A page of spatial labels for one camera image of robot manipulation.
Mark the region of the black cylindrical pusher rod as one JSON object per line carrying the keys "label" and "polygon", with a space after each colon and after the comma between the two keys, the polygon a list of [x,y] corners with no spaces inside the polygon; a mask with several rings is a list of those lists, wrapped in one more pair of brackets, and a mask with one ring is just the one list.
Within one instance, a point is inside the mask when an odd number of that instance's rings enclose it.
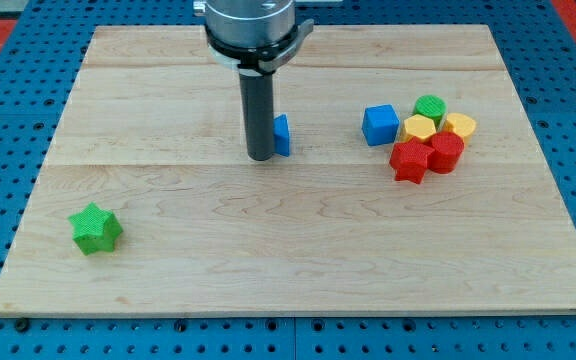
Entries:
{"label": "black cylindrical pusher rod", "polygon": [[248,156],[270,159],[275,151],[273,76],[239,74]]}

